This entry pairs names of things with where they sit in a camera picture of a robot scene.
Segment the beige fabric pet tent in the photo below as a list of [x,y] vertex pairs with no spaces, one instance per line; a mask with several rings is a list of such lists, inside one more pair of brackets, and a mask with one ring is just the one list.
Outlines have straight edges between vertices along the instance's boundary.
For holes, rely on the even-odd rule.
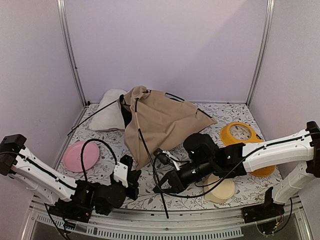
[[170,151],[194,133],[217,124],[205,111],[173,94],[136,86],[119,97],[124,143],[136,167],[149,164],[149,154]]

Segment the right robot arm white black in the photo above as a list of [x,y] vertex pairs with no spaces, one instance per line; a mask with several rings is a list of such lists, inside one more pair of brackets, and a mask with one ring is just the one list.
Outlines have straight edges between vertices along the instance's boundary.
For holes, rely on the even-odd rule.
[[298,162],[295,169],[264,194],[262,204],[242,208],[245,223],[284,214],[285,203],[307,183],[320,176],[320,128],[309,121],[293,135],[258,143],[218,147],[208,134],[193,133],[183,142],[190,162],[167,172],[154,193],[181,197],[181,192],[203,177],[214,174],[222,180],[244,176],[261,168]]

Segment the black tent pole long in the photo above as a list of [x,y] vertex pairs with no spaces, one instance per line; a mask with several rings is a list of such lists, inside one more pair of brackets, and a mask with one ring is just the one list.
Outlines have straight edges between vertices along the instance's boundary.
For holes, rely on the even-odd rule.
[[163,208],[164,208],[164,212],[165,212],[165,216],[167,219],[169,219],[169,212],[168,212],[168,209],[167,209],[167,205],[166,205],[166,201],[165,201],[165,197],[164,197],[164,193],[161,189],[161,187],[159,186],[159,176],[158,176],[158,173],[156,171],[156,167],[155,167],[155,163],[151,157],[151,154],[150,154],[150,151],[148,149],[148,146],[147,146],[147,143],[144,139],[144,136],[143,136],[143,133],[142,133],[142,130],[141,130],[141,126],[140,126],[140,122],[139,122],[139,118],[138,118],[138,101],[140,99],[139,98],[136,98],[135,99],[135,103],[134,103],[134,117],[135,117],[135,121],[136,121],[136,125],[137,125],[137,131],[138,131],[138,134],[140,136],[140,139],[142,141],[142,144],[143,144],[143,147],[145,149],[145,152],[147,154],[147,157],[149,159],[149,162],[152,166],[152,174],[153,174],[153,179],[154,179],[154,182],[155,182],[155,186],[158,188],[158,190],[160,191],[160,197],[161,197],[161,201],[162,201],[162,205],[163,205]]

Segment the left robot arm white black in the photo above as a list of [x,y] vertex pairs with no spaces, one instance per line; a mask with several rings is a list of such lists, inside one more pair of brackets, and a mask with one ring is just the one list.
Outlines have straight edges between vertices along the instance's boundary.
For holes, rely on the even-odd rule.
[[26,146],[21,134],[8,135],[0,143],[0,173],[34,192],[49,213],[63,219],[87,223],[96,212],[109,215],[126,198],[136,200],[141,170],[132,169],[133,159],[124,155],[115,163],[110,184],[89,182],[63,175],[41,160]]

